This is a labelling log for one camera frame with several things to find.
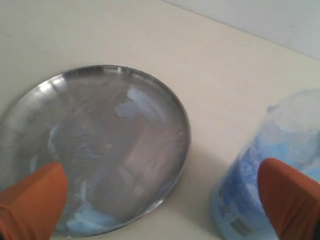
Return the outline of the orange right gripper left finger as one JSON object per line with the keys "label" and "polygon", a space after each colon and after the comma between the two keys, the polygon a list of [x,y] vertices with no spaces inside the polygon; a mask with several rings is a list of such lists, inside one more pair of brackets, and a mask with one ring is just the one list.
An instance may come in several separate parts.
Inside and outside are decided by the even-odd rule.
{"label": "orange right gripper left finger", "polygon": [[68,180],[49,163],[0,193],[2,240],[48,240],[67,201]]}

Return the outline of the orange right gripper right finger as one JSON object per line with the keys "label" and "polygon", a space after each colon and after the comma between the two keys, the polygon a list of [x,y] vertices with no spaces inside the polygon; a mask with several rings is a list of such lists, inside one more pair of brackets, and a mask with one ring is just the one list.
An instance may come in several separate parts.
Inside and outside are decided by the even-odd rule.
{"label": "orange right gripper right finger", "polygon": [[280,240],[320,238],[320,184],[288,164],[266,158],[257,174],[262,207]]}

